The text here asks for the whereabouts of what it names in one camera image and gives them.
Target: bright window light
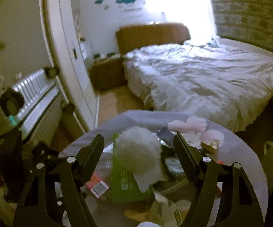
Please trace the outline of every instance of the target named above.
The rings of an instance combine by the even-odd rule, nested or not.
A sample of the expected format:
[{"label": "bright window light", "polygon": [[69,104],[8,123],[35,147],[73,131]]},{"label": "bright window light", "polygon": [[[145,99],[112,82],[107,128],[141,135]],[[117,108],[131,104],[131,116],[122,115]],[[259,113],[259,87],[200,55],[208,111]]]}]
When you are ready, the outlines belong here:
[{"label": "bright window light", "polygon": [[165,21],[184,23],[193,44],[204,45],[216,36],[211,0],[147,0],[146,9],[163,11]]}]

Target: cloud decal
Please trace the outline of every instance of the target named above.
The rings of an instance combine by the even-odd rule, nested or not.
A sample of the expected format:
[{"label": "cloud decal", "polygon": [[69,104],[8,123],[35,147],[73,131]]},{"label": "cloud decal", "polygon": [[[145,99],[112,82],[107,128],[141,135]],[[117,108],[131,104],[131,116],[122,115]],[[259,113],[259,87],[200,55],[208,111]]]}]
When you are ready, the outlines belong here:
[{"label": "cloud decal", "polygon": [[95,4],[102,4],[104,0],[96,0],[94,3]]},{"label": "cloud decal", "polygon": [[129,4],[129,3],[134,3],[136,0],[116,0],[116,3],[122,4]]}]

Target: door handle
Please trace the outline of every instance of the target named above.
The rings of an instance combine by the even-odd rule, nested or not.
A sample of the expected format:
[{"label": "door handle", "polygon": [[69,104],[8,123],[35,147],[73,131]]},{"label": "door handle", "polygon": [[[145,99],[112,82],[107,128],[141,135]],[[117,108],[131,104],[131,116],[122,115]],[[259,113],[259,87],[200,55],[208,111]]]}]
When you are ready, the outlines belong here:
[{"label": "door handle", "polygon": [[75,48],[73,49],[73,55],[74,55],[74,58],[75,58],[75,59],[78,58],[78,55],[76,54],[76,49],[75,49]]}]

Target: screw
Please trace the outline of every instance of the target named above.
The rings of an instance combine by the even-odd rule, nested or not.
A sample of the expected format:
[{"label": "screw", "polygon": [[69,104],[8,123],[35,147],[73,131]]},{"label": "screw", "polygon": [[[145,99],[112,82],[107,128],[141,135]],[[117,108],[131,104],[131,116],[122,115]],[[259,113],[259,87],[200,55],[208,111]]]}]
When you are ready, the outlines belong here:
[{"label": "screw", "polygon": [[73,156],[71,156],[71,157],[69,157],[68,159],[67,159],[67,162],[68,163],[73,163],[73,162],[75,162],[76,161],[76,159],[75,159],[75,157],[73,157]]},{"label": "screw", "polygon": [[38,163],[37,164],[37,169],[42,169],[44,167],[44,164],[43,163]]},{"label": "screw", "polygon": [[209,163],[211,161],[211,159],[207,156],[203,157],[203,161],[205,161],[206,163]]},{"label": "screw", "polygon": [[242,167],[241,164],[238,163],[238,162],[235,162],[235,163],[233,164],[233,166],[234,166],[235,168],[237,168],[237,169],[240,169],[240,168]]}]

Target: white door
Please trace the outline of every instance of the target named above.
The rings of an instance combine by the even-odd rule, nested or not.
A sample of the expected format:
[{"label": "white door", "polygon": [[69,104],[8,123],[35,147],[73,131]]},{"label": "white door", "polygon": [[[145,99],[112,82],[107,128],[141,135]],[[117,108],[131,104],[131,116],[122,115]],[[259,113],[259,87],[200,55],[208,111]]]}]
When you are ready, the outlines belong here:
[{"label": "white door", "polygon": [[60,68],[60,82],[74,103],[86,131],[95,127],[97,97],[84,65],[73,21],[70,0],[45,0],[51,48]]}]

